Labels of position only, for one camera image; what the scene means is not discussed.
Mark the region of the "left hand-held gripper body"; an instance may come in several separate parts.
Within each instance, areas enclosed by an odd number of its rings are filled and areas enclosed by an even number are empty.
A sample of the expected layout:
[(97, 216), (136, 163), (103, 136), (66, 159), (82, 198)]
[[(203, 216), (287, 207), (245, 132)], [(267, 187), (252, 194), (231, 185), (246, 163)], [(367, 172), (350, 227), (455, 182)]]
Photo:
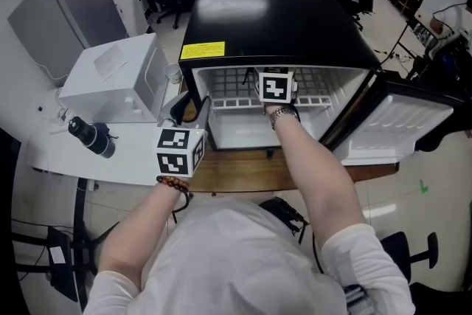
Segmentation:
[(173, 120), (162, 120), (153, 138), (159, 173), (192, 178), (204, 157), (206, 137), (206, 130), (200, 121), (177, 125)]

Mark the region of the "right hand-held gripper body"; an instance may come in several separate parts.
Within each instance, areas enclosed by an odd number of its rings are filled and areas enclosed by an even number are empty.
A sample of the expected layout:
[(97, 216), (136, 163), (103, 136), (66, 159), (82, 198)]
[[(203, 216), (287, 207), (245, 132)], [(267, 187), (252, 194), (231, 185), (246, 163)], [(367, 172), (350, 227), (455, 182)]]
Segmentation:
[(296, 98), (298, 83), (294, 67), (256, 67), (254, 91), (263, 103), (289, 104)]

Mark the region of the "black mini fridge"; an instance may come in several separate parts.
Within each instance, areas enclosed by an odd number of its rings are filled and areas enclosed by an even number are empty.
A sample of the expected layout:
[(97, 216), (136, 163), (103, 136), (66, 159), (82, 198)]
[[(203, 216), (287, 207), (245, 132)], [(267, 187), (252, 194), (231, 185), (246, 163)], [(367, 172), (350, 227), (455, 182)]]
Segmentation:
[[(375, 74), (388, 71), (337, 0), (195, 0), (183, 45), (220, 41), (226, 43), (223, 57), (178, 60), (193, 102), (200, 105), (210, 97), (217, 69), (318, 69), (332, 106), (291, 105), (307, 132), (325, 147), (355, 96), (373, 83)], [(211, 105), (207, 130), (214, 150), (280, 145), (263, 104), (220, 111)]]

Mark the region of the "white fridge door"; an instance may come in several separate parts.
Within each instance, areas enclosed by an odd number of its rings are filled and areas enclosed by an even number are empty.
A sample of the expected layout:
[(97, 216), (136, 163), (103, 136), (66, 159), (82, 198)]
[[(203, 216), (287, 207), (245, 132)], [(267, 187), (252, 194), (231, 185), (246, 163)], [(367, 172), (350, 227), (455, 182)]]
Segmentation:
[(345, 166), (396, 164), (462, 104), (455, 94), (405, 80), (397, 72), (379, 72), (324, 143)]

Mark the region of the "person's left forearm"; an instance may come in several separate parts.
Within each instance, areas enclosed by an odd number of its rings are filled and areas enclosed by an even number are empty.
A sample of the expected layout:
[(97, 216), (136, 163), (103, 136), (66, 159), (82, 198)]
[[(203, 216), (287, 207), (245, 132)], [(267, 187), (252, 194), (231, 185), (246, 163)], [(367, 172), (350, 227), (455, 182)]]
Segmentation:
[(141, 287), (142, 272), (154, 253), (164, 227), (189, 184), (171, 176), (158, 180), (153, 190), (105, 239), (99, 271), (112, 271)]

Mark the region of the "white plastic grid shelf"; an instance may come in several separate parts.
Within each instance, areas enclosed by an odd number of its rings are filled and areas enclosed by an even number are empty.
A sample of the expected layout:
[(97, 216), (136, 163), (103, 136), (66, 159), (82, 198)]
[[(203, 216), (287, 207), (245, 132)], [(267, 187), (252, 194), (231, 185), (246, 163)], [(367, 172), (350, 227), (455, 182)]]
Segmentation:
[[(327, 108), (332, 101), (327, 84), (318, 69), (296, 68), (297, 91), (293, 104), (297, 108)], [(212, 76), (209, 95), (215, 110), (261, 108), (254, 89), (254, 69), (217, 69)]]

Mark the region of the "silver wristwatch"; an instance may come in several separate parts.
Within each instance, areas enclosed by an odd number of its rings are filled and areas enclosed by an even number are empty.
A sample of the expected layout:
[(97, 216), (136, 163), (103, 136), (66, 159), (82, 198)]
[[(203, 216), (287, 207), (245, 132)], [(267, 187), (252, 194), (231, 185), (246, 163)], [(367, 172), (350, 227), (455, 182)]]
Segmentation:
[(277, 120), (279, 120), (280, 118), (282, 118), (284, 116), (288, 116), (288, 115), (290, 115), (293, 118), (295, 118), (296, 120), (300, 121), (299, 115), (298, 115), (298, 113), (296, 112), (296, 110), (294, 108), (289, 107), (289, 106), (281, 106), (281, 107), (277, 108), (276, 110), (272, 111), (268, 115), (268, 118), (269, 118), (269, 121), (270, 121), (270, 124), (271, 124), (271, 128), (275, 129), (275, 124), (276, 124)]

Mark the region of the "white cup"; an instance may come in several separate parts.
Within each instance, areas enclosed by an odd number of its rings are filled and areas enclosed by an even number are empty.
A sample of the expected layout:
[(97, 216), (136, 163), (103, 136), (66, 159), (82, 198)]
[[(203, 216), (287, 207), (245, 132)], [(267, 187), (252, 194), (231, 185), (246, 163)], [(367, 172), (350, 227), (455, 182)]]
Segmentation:
[(165, 68), (167, 79), (172, 84), (179, 84), (182, 81), (182, 73), (178, 63), (170, 63)]

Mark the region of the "white microwave oven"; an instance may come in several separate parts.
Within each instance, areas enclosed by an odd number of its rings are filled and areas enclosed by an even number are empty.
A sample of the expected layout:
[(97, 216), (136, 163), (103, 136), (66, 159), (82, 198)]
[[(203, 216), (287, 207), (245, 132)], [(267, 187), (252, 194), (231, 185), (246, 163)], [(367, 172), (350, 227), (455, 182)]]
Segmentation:
[(58, 99), (88, 123), (156, 122), (167, 66), (154, 33), (91, 47), (80, 54)]

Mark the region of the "yellow warning sticker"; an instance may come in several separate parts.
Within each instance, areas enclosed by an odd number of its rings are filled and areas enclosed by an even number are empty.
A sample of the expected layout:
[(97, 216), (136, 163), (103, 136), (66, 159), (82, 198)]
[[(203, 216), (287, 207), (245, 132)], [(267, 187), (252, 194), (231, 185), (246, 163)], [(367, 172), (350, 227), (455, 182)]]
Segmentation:
[(181, 51), (181, 60), (200, 59), (200, 58), (216, 58), (225, 55), (226, 43), (210, 42), (198, 44), (183, 45)]

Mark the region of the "black waist pack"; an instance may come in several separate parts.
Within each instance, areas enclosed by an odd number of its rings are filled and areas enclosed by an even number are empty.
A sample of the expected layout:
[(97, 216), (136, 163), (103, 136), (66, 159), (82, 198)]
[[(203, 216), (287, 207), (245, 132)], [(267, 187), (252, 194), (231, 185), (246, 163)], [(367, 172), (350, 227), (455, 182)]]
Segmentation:
[(299, 234), (298, 243), (302, 243), (309, 223), (287, 201), (276, 196), (260, 203), (259, 206), (283, 222), (293, 235)]

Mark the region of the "person's white shirt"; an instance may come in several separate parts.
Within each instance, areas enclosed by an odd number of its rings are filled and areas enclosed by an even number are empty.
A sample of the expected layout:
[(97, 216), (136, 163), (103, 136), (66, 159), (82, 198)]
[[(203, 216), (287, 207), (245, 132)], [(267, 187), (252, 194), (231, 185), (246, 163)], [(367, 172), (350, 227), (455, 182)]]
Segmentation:
[(371, 226), (337, 232), (321, 255), (318, 273), (271, 213), (211, 200), (181, 219), (143, 289), (99, 273), (84, 315), (414, 315), (406, 278)]

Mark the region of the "silver tall fridge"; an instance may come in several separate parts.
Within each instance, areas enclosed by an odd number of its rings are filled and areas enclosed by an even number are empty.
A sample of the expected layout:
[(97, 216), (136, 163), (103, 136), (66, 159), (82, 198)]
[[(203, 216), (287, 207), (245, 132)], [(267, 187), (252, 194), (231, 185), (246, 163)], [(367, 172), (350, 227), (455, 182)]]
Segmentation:
[(56, 87), (84, 49), (128, 37), (114, 0), (23, 0), (8, 21)]

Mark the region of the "black power adapter box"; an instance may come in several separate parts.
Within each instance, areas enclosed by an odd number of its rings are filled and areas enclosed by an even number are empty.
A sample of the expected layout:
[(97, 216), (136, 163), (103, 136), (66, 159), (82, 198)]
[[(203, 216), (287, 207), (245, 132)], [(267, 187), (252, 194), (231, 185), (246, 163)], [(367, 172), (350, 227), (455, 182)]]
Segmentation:
[(46, 237), (46, 248), (52, 287), (72, 302), (78, 302), (69, 236), (50, 226)]

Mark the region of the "black swivel chair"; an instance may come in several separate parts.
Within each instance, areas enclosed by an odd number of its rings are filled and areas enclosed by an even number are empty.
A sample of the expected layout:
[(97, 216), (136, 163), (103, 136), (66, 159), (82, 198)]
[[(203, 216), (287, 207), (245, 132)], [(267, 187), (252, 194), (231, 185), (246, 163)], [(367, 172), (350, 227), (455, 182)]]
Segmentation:
[(409, 243), (404, 232), (396, 232), (381, 241), (385, 252), (393, 259), (404, 277), (410, 283), (412, 278), (412, 264), (427, 260), (430, 269), (437, 265), (439, 246), (437, 234), (432, 232), (427, 237), (428, 248), (424, 252), (411, 255)]

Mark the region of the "black desk frame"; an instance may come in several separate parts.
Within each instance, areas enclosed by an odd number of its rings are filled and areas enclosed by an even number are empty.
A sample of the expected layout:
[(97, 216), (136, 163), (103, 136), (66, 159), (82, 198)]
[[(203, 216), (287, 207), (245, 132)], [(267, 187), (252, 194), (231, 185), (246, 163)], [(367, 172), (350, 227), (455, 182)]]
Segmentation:
[[(84, 309), (88, 304), (86, 278), (89, 275), (95, 277), (98, 273), (97, 264), (95, 263), (96, 249), (114, 229), (113, 227), (110, 227), (95, 239), (91, 238), (91, 236), (89, 235), (89, 232), (83, 220), (86, 200), (86, 189), (89, 183), (90, 181), (88, 179), (83, 178), (79, 178), (77, 181), (73, 225), (65, 226), (64, 228), (60, 228), (59, 226), (51, 226), (61, 232), (65, 232), (70, 238), (72, 248), (72, 263), (74, 266), (74, 281), (78, 298), (78, 302), (76, 303), (80, 305), (81, 309)], [(43, 248), (43, 251), (48, 254), (46, 248), (46, 237), (37, 238), (14, 232), (12, 234), (12, 241), (33, 246), (41, 246)], [(51, 277), (49, 275), (49, 255), (48, 263), (46, 265), (42, 266), (38, 262), (32, 265), (16, 263), (14, 265), (14, 272), (21, 272), (23, 274), (23, 278), (26, 278), (29, 274), (45, 274), (47, 280), (50, 283)]]

